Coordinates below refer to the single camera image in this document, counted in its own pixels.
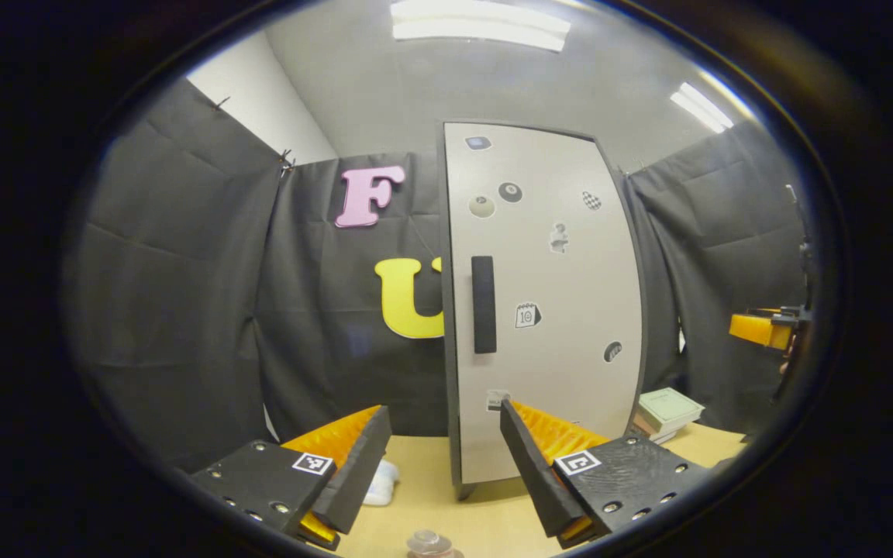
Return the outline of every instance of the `ceiling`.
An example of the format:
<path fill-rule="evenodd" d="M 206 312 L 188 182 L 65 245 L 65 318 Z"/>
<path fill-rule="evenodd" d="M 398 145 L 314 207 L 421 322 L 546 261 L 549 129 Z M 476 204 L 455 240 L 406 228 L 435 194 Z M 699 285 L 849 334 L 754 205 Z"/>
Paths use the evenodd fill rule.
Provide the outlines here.
<path fill-rule="evenodd" d="M 291 84 L 341 157 L 436 149 L 436 121 L 481 118 L 595 135 L 631 172 L 713 134 L 669 99 L 687 81 L 733 121 L 699 68 L 624 15 L 580 2 L 506 2 L 571 23 L 563 52 L 392 38 L 392 0 L 326 0 L 266 29 Z"/>

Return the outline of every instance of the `green book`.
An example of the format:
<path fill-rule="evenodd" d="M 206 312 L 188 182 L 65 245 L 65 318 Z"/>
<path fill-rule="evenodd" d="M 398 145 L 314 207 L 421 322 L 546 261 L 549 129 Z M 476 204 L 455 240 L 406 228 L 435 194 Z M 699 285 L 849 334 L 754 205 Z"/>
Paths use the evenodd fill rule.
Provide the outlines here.
<path fill-rule="evenodd" d="M 639 396 L 639 412 L 657 432 L 677 430 L 698 420 L 705 407 L 666 387 Z"/>

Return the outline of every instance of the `pink letter f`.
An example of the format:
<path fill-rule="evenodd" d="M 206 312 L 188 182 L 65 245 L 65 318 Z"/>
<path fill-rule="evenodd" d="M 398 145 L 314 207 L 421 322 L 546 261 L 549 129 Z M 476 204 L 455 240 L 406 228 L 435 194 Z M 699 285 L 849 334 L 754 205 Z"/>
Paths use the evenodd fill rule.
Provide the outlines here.
<path fill-rule="evenodd" d="M 371 211 L 371 200 L 383 208 L 391 201 L 391 179 L 395 184 L 405 180 L 402 167 L 381 167 L 379 169 L 347 170 L 343 173 L 347 181 L 347 197 L 343 199 L 343 213 L 336 218 L 336 226 L 369 226 L 378 222 L 378 215 Z"/>

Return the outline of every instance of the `table surface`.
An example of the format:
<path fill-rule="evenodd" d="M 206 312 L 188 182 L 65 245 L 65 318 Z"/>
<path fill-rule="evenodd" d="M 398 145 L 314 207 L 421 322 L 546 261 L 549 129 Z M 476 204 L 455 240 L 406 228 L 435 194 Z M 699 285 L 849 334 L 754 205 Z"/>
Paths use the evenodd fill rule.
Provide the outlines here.
<path fill-rule="evenodd" d="M 691 423 L 663 446 L 692 463 L 714 467 L 740 452 L 742 438 Z M 556 538 L 543 535 L 522 479 L 484 483 L 466 501 L 454 498 L 448 438 L 392 436 L 385 459 L 400 473 L 391 504 L 362 506 L 337 554 L 405 558 L 406 540 L 420 529 L 450 538 L 465 558 L 560 554 Z"/>

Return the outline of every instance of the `white cabinet door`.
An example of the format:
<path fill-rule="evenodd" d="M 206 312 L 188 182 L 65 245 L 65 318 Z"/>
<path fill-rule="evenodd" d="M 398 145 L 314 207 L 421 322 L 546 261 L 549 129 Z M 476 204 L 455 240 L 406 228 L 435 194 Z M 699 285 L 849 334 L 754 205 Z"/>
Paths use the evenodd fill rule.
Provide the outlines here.
<path fill-rule="evenodd" d="M 460 414 L 451 435 L 460 435 L 461 481 L 474 484 L 518 476 L 492 404 L 505 393 L 611 438 L 625 432 L 641 379 L 640 280 L 595 142 L 461 122 L 444 123 L 443 135 L 446 347 L 456 350 L 447 375 Z M 472 272 L 472 257 L 490 257 L 493 285 Z M 489 322 L 475 328 L 475 314 Z"/>

